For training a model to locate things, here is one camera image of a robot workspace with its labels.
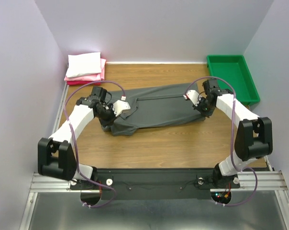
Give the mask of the dark grey t-shirt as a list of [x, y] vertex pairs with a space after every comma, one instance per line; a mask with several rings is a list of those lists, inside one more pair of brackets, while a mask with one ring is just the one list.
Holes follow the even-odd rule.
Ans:
[[131, 136], [141, 128], [183, 125], [205, 120], [183, 97], [188, 83], [126, 90], [131, 109], [122, 113], [112, 125], [101, 125], [114, 136]]

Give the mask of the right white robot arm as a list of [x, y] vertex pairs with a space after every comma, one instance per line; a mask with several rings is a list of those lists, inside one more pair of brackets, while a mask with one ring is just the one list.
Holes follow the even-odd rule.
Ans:
[[230, 155], [216, 164], [211, 176], [212, 183], [222, 187], [250, 163], [271, 154], [273, 138], [272, 121], [248, 110], [237, 100], [232, 86], [221, 89], [218, 81], [219, 78], [210, 77], [203, 82], [205, 96], [196, 90], [187, 90], [184, 97], [207, 118], [219, 109], [231, 120]]

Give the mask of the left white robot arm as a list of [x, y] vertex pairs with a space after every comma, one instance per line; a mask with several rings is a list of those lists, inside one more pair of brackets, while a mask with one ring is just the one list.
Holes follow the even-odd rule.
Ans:
[[88, 189], [98, 183], [96, 168], [81, 164], [78, 158], [77, 138], [83, 129], [98, 118], [103, 126], [113, 124], [120, 114], [129, 109], [125, 97], [112, 103], [111, 96], [103, 87], [93, 87], [91, 94], [76, 101], [66, 121], [48, 138], [38, 141], [38, 173], [65, 181], [81, 180]]

